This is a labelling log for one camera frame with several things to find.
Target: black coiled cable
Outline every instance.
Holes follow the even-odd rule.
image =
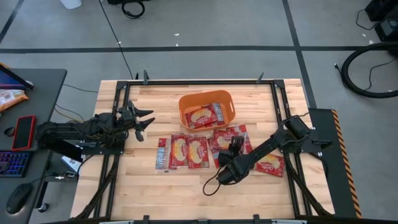
[[[125,8],[124,8],[127,3],[133,3],[133,2],[138,3],[141,6],[141,8],[142,8],[142,11],[139,14],[137,14],[137,15],[132,14],[131,12],[125,10]],[[125,1],[122,2],[122,11],[123,11],[123,14],[127,18],[137,19],[137,18],[140,18],[142,15],[144,15],[144,13],[145,13],[145,5],[144,5],[144,3],[142,3],[141,0],[125,0]]]
[[[352,53],[350,56],[348,56],[348,58],[344,61],[344,64],[340,72],[341,81],[343,82],[344,86],[347,87],[349,90],[355,92],[356,94],[370,98],[390,98],[398,96],[398,90],[385,92],[385,93],[374,93],[368,90],[363,90],[358,86],[356,86],[351,81],[348,74],[348,67],[356,57],[370,50],[389,50],[389,49],[398,49],[398,42],[382,42],[378,44],[372,44],[369,46],[362,47],[359,50]]]

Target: snack package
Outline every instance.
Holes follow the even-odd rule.
[[[210,151],[211,151],[211,153],[213,155],[214,164],[216,165],[216,168],[218,168],[219,167],[218,154],[220,153],[220,151],[217,150],[217,149],[213,149],[213,147],[211,146],[213,144],[213,137],[212,136],[207,137],[206,140],[207,140],[207,144],[209,146],[209,149],[210,149]]]
[[[214,105],[211,104],[203,106],[199,110],[187,113],[185,116],[187,117],[189,127],[195,129],[205,124],[218,121],[218,116],[215,110]]]
[[[176,165],[172,164],[170,140],[160,138],[157,144],[156,165],[155,169],[167,172],[170,169],[176,169]]]
[[[285,161],[283,157],[268,154],[256,163],[255,170],[275,175],[284,176]]]
[[[213,132],[213,142],[211,147],[217,150],[228,150],[229,144],[231,143],[233,136],[239,136],[236,131],[222,131],[214,130]]]
[[[204,127],[205,128],[209,128],[209,127],[216,127],[216,126],[220,126],[220,125],[224,125],[224,116],[223,116],[223,112],[221,111],[221,106],[220,103],[212,103],[214,109],[215,109],[215,113],[217,115],[217,121],[212,122],[212,123],[208,123],[205,124]]]
[[[0,90],[0,112],[28,99],[24,90]]]
[[[242,124],[239,126],[233,126],[226,128],[227,131],[235,131],[241,133],[244,136],[244,144],[242,149],[242,155],[249,154],[253,151],[253,147],[251,146],[248,130],[246,129],[246,125]]]
[[[184,134],[172,134],[172,164],[176,166],[188,165],[187,160],[187,136]]]
[[[188,137],[188,167],[190,169],[209,167],[206,137]]]

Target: butcher block tabletop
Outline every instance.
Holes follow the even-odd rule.
[[[291,114],[308,112],[301,80],[285,79],[284,82]],[[116,83],[117,80],[101,82],[95,114],[111,112]],[[178,167],[169,173],[155,170],[159,138],[188,134],[180,123],[178,100],[187,94],[213,90],[226,90],[231,94],[236,117],[229,125],[245,124],[253,148],[277,129],[270,85],[132,86],[129,99],[134,105],[141,110],[154,110],[141,119],[155,117],[155,121],[143,133],[143,142],[138,142],[134,130],[130,130],[119,161],[112,220],[142,220],[144,215],[149,215],[151,220],[252,219],[254,214],[260,218],[294,218],[286,171],[283,177],[276,177],[252,170],[242,182],[222,185],[216,194],[208,197],[202,192],[203,184],[217,171],[210,151],[208,169]],[[281,93],[277,93],[285,118]],[[309,115],[302,119],[311,126]],[[211,131],[195,134],[209,136]],[[272,154],[282,156],[278,150]],[[308,188],[323,207],[333,213],[322,162],[308,154],[302,154],[301,160]],[[93,156],[82,166],[71,217],[78,215],[97,191],[102,161],[103,156]],[[214,191],[217,186],[218,182],[212,180],[206,192]],[[296,189],[300,212],[304,214],[302,194],[297,186]],[[103,197],[102,215],[106,197],[107,193]]]

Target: gray floor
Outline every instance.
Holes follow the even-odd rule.
[[[289,0],[300,45],[346,46],[379,42],[373,30],[354,23],[356,13],[369,0]],[[0,0],[0,29],[17,0]],[[115,33],[123,47],[174,47],[267,45],[293,46],[282,0],[152,0],[147,12],[130,20],[104,1]],[[360,23],[371,26],[365,14]],[[83,0],[82,7],[66,10],[59,1],[25,0],[1,49],[69,49],[117,47],[98,1]],[[319,108],[339,112],[354,181],[365,218],[398,220],[395,208],[398,177],[394,138],[398,99],[373,100],[346,90],[334,63],[342,64],[351,52],[303,52],[308,76]],[[301,78],[294,51],[190,51],[128,52],[133,73],[149,72],[151,78]],[[373,65],[388,62],[386,52],[372,52],[354,61],[350,71],[361,87],[368,86]],[[100,80],[128,79],[120,53],[0,54],[0,62],[16,68],[64,68],[65,83],[97,90]],[[377,68],[374,91],[398,89],[398,63]],[[96,96],[64,87],[58,104],[83,117],[93,114]],[[54,121],[66,118],[54,114]],[[34,212],[30,223],[66,220],[73,203],[75,184],[50,184],[46,213]]]

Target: keyboard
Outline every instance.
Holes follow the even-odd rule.
[[[24,177],[31,158],[31,152],[0,151],[0,178]]]

